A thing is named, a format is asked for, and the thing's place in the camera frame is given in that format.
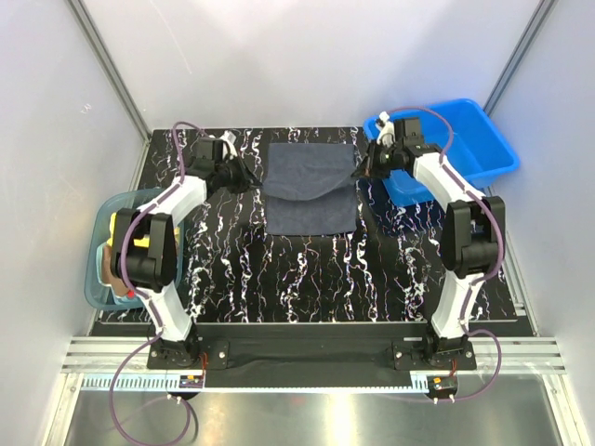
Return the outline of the dark grey-blue towel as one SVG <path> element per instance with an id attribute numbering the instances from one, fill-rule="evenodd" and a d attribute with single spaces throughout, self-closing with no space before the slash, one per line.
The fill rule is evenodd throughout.
<path id="1" fill-rule="evenodd" d="M 331 236 L 356 231 L 356 147 L 345 143 L 272 143 L 265 198 L 266 232 Z"/>

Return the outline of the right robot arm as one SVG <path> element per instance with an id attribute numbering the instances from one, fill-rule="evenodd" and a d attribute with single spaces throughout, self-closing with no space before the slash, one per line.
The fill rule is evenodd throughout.
<path id="1" fill-rule="evenodd" d="M 426 187 L 444 212 L 440 257 L 446 275 L 420 347 L 425 363 L 443 368 L 464 356 L 475 299 L 501 268 L 505 204 L 468 183 L 446 151 L 424 139 L 419 118 L 392 119 L 383 112 L 376 127 L 379 134 L 368 143 L 353 177 L 385 179 L 393 171 L 404 171 Z"/>

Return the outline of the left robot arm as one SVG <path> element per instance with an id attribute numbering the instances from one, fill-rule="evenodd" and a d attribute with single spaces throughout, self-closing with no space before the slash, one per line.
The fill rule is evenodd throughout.
<path id="1" fill-rule="evenodd" d="M 260 186 L 235 148 L 236 136 L 199 138 L 194 155 L 171 185 L 148 203 L 115 213 L 111 274 L 137 296 L 155 327 L 152 341 L 179 367 L 192 367 L 201 346 L 182 306 L 175 279 L 178 253 L 174 229 L 218 190 L 240 194 Z"/>

